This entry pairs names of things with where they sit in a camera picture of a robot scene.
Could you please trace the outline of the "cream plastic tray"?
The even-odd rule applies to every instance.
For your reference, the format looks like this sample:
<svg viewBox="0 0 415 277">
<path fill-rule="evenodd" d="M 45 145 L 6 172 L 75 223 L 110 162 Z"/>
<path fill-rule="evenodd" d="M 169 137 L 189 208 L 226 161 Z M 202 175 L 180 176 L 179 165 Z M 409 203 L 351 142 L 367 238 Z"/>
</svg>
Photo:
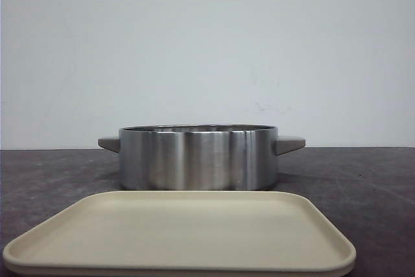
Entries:
<svg viewBox="0 0 415 277">
<path fill-rule="evenodd" d="M 343 276 L 352 243 L 305 197 L 279 191 L 111 191 L 9 242 L 35 276 Z"/>
</svg>

